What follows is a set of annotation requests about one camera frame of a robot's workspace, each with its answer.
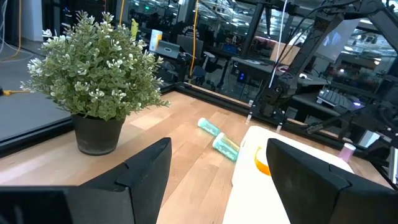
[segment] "plastic bottle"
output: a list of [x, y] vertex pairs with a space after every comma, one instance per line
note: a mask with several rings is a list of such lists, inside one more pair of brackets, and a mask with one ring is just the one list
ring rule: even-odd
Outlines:
[[214, 124], [211, 124], [206, 118], [200, 118], [198, 121], [198, 126], [213, 135], [214, 137], [219, 135], [219, 133], [221, 132], [219, 128], [217, 128]]
[[355, 146], [352, 144], [345, 143], [338, 157], [345, 162], [348, 162], [351, 156], [353, 156], [355, 149]]
[[239, 154], [239, 146], [230, 140], [224, 133], [219, 133], [213, 141], [213, 148], [217, 149], [232, 161], [236, 161]]

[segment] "pink object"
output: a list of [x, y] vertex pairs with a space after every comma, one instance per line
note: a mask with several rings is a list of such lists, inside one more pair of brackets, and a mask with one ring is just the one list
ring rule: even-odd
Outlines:
[[353, 156], [355, 149], [355, 146], [352, 144], [345, 143], [338, 157], [345, 162], [348, 162], [351, 156]]

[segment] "black plant pot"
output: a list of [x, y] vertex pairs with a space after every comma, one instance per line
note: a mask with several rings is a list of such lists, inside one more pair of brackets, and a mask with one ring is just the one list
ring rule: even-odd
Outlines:
[[99, 118], [72, 115], [75, 125], [77, 147], [82, 153], [100, 156], [116, 149], [124, 120], [111, 119], [105, 121]]

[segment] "green leaves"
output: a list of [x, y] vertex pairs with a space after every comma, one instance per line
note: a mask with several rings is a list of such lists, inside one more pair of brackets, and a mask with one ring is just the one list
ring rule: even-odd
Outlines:
[[47, 94], [71, 114], [105, 120], [123, 119], [150, 105], [167, 106], [154, 78], [162, 60], [143, 54], [145, 43], [132, 42], [125, 26], [115, 29], [112, 15], [103, 17], [104, 22], [94, 23], [79, 12], [79, 23], [66, 27], [66, 36], [43, 43], [47, 57], [29, 62], [31, 80], [22, 88]]

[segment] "yellow cable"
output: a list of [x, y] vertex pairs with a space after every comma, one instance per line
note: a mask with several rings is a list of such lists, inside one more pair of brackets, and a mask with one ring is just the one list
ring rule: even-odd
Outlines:
[[18, 32], [19, 32], [19, 36], [18, 36], [18, 49], [17, 52], [15, 52], [15, 54], [13, 56], [10, 56], [6, 59], [4, 59], [3, 61], [9, 60], [15, 56], [17, 56], [17, 54], [19, 53], [19, 51], [21, 50], [21, 39], [22, 39], [22, 0], [19, 0], [19, 25], [18, 25]]
[[189, 81], [188, 81], [189, 83], [191, 83], [193, 64], [195, 63], [195, 55], [196, 55], [198, 6], [199, 6], [199, 0], [197, 0], [197, 5], [195, 9], [195, 22], [193, 23], [193, 55], [192, 55], [191, 69], [189, 71]]
[[119, 26], [122, 26], [123, 9], [124, 9], [124, 0], [122, 1], [122, 8], [120, 8]]

